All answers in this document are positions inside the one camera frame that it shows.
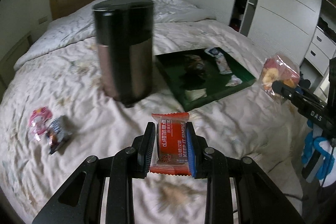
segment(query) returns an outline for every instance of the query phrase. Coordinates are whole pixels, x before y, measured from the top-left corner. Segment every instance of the pink snack package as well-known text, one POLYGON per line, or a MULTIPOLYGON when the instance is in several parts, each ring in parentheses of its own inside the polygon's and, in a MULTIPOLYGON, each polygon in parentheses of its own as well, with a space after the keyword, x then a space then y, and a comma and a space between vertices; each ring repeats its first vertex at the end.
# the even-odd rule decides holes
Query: pink snack package
POLYGON ((45 122, 51 119, 53 114, 47 107, 35 109, 29 118, 30 133, 34 135, 35 140, 40 141, 40 135, 47 131, 45 122))
POLYGON ((277 53, 266 60, 258 82, 273 100, 283 103, 284 99, 272 89, 272 84, 276 80, 291 88, 296 88, 300 81, 299 66, 281 53, 277 53))

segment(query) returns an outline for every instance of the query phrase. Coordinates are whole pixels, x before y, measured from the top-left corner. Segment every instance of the bed sheet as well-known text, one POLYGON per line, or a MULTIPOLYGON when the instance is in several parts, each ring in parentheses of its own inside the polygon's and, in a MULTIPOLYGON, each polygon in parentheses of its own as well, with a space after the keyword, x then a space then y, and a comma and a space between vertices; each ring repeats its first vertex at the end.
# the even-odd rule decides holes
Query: bed sheet
MULTIPOLYGON (((251 40, 215 20, 155 24, 153 41, 154 54, 222 47, 255 77, 267 57, 251 40)), ((152 121, 151 113, 181 111, 155 67, 152 93, 134 107, 105 96, 95 37, 27 61, 0 105, 0 186, 20 217, 31 223, 87 156, 101 159, 130 146, 152 121), (32 110, 42 106, 50 108, 53 118, 66 115, 73 125, 73 137, 53 155, 46 140, 32 141, 28 133, 32 110)), ((291 154, 307 132, 306 119, 290 103, 276 104, 254 84, 189 114, 196 134, 209 146, 237 159, 251 156, 284 193, 302 196, 291 154)), ((136 223, 204 223, 206 180, 149 173, 133 180, 133 197, 136 223)), ((301 203, 291 202, 300 212, 301 203)))

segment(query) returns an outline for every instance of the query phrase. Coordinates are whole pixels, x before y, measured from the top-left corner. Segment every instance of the wrinkled fabric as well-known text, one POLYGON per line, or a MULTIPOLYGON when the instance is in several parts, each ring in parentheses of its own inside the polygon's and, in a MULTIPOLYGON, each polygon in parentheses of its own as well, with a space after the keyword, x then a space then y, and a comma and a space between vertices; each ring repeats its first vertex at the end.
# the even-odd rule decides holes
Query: wrinkled fabric
MULTIPOLYGON (((48 30, 21 56, 14 65, 18 70, 26 61, 95 35, 92 6, 104 0, 95 0, 69 16, 51 22, 48 30)), ((215 19, 208 10, 199 9, 185 0, 152 0, 154 23, 190 22, 215 19)))
MULTIPOLYGON (((153 41, 155 55, 222 47, 255 77, 267 58, 250 39, 214 20, 155 24, 153 41)), ((152 93, 132 108, 107 97, 95 37, 27 61, 17 71, 0 105, 0 186, 26 223, 86 157, 101 159, 130 146, 153 121, 151 113, 183 111, 155 66, 153 77, 152 93), (72 138, 53 155, 46 140, 29 136, 29 116, 41 106, 48 106, 53 118, 66 115, 73 126, 72 138)), ((306 119, 289 102, 275 103, 254 84, 189 114, 209 146, 237 159, 249 155, 284 193, 302 197, 290 157, 306 134, 306 119)), ((204 223, 206 186, 206 180, 152 173, 134 179, 135 222, 204 223)), ((233 183, 231 190, 236 209, 233 183)), ((291 202, 301 212, 300 201, 291 202)))

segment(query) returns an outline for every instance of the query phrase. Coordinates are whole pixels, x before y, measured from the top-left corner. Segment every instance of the green tray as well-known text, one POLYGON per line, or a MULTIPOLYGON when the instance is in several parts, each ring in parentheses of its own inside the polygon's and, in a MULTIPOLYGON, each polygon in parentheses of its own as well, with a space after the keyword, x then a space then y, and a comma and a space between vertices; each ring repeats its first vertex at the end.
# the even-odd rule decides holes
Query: green tray
POLYGON ((251 86, 255 82, 255 77, 247 69, 245 69, 221 48, 217 49, 224 54, 232 73, 239 77, 243 83, 233 87, 225 86, 231 79, 232 74, 220 74, 215 58, 206 54, 204 49, 172 52, 156 56, 156 65, 159 71, 165 78, 175 98, 180 102, 185 111, 190 111, 196 107, 201 107, 212 101, 219 100, 228 95, 241 91, 244 88, 251 86), (207 97, 190 101, 185 96, 186 88, 183 76, 185 75, 184 55, 186 54, 195 54, 204 60, 205 71, 207 75, 205 82, 199 85, 196 84, 193 89, 206 88, 207 97))

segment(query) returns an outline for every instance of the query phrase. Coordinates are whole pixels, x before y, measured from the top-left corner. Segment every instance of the plastic bag of dried fruit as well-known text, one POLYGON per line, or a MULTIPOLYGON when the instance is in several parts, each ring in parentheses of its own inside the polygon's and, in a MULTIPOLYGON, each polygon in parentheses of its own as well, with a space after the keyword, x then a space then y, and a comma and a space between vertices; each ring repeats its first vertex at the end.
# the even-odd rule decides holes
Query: plastic bag of dried fruit
POLYGON ((284 98, 274 93, 272 89, 272 84, 276 80, 291 88, 296 88, 300 81, 299 66, 282 53, 266 59, 258 82, 273 100, 283 103, 284 98))

